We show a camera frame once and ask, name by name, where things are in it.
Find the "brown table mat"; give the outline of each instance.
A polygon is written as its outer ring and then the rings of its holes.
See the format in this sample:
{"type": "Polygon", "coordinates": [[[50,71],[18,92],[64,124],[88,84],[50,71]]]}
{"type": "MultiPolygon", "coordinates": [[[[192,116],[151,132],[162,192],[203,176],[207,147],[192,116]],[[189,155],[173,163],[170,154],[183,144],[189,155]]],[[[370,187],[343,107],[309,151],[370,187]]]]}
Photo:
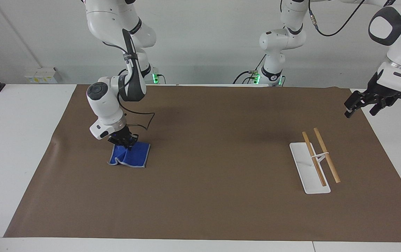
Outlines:
{"type": "MultiPolygon", "coordinates": [[[[78,85],[5,237],[401,242],[401,179],[348,89],[148,88],[157,112],[144,169],[109,166],[112,145],[78,85]],[[318,127],[342,179],[306,195],[290,153],[318,127]]],[[[129,123],[149,117],[128,115],[129,123]]]]}

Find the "blue object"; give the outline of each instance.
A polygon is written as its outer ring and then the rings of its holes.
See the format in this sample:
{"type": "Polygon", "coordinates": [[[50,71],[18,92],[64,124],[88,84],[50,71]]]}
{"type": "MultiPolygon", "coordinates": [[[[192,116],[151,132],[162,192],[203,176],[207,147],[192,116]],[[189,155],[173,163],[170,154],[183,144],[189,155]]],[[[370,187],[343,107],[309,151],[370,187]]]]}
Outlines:
{"type": "Polygon", "coordinates": [[[144,168],[151,145],[145,142],[136,142],[131,150],[124,146],[114,145],[109,164],[116,166],[122,164],[133,168],[144,168]]]}

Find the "white table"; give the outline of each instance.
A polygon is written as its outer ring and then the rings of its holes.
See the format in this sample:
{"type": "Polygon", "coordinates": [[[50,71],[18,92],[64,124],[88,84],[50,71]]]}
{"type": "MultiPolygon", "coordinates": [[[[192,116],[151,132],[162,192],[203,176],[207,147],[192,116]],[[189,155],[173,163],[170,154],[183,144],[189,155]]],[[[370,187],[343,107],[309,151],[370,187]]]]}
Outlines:
{"type": "MultiPolygon", "coordinates": [[[[2,238],[76,85],[7,85],[0,93],[0,251],[398,251],[401,244],[2,238]]],[[[364,109],[401,176],[401,100],[376,117],[364,109]]]]}

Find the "wooden rod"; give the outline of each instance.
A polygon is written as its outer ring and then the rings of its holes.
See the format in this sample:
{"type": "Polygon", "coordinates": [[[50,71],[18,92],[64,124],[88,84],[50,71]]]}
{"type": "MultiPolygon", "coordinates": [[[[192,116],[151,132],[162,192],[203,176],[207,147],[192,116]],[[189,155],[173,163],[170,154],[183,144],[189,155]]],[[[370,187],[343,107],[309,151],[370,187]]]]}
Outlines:
{"type": "Polygon", "coordinates": [[[317,163],[317,158],[313,157],[314,151],[312,151],[311,142],[309,142],[308,135],[304,131],[302,132],[302,134],[303,134],[303,138],[305,139],[306,146],[308,147],[309,155],[311,156],[312,163],[314,164],[314,167],[316,168],[317,175],[319,175],[320,182],[322,183],[322,186],[325,187],[326,186],[325,178],[323,177],[322,171],[320,171],[319,163],[317,163]]]}
{"type": "Polygon", "coordinates": [[[334,180],[336,181],[336,183],[340,183],[341,181],[338,171],[336,171],[336,167],[334,167],[330,154],[327,153],[328,150],[326,149],[325,142],[323,142],[322,136],[320,135],[319,129],[314,128],[314,132],[316,133],[317,139],[319,140],[320,147],[322,147],[323,152],[326,153],[325,158],[326,161],[328,162],[328,166],[330,167],[331,172],[333,173],[334,180]]]}

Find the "white tray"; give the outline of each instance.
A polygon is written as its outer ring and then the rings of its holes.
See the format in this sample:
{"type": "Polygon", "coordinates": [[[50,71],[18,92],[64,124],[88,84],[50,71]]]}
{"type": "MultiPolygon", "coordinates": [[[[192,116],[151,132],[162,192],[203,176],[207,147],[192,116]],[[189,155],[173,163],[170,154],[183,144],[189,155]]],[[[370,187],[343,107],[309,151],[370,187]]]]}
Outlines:
{"type": "Polygon", "coordinates": [[[320,193],[330,193],[331,189],[326,180],[325,174],[323,173],[322,166],[319,163],[320,172],[322,172],[325,179],[326,186],[323,187],[320,182],[319,175],[317,175],[316,168],[312,163],[311,156],[309,155],[309,150],[305,142],[292,142],[290,145],[290,150],[292,152],[293,160],[297,166],[298,175],[300,175],[300,180],[303,184],[303,189],[306,194],[320,194],[320,193]]]}

